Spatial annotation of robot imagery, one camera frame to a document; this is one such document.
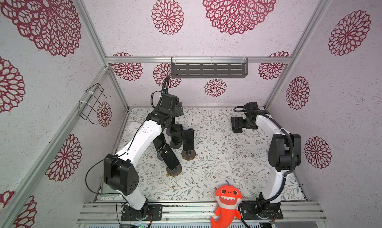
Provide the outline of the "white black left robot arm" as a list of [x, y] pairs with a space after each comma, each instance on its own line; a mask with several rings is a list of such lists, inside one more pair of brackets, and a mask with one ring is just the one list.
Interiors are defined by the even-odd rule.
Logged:
[[138, 188], [139, 175], [136, 165], [150, 144], [166, 164], [167, 173], [178, 176], [182, 166], [164, 137], [164, 130], [172, 125], [174, 118], [183, 114], [179, 98], [165, 94], [159, 104], [148, 114], [133, 139], [115, 155], [108, 154], [103, 161], [104, 183], [121, 194], [130, 208], [144, 210], [147, 198]]

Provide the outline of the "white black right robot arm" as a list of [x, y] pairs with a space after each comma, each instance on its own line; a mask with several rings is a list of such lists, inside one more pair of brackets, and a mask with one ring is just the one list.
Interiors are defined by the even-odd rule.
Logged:
[[301, 164], [301, 136], [287, 131], [266, 110], [261, 110], [256, 102], [236, 106], [233, 111], [245, 115], [231, 118], [234, 133], [242, 133], [244, 128], [261, 129], [271, 139], [267, 155], [270, 174], [265, 189], [253, 203], [277, 203], [281, 200], [288, 177]]

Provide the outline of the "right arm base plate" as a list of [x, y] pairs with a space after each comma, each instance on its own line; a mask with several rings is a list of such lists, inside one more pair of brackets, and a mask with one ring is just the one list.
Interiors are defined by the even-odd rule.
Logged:
[[254, 203], [243, 202], [239, 205], [244, 220], [282, 220], [281, 202]]

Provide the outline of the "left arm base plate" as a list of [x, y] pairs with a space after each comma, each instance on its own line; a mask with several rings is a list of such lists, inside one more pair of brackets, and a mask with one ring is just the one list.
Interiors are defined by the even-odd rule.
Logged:
[[148, 204], [141, 210], [135, 210], [125, 206], [122, 211], [121, 220], [124, 222], [135, 221], [160, 221], [162, 220], [163, 205]]

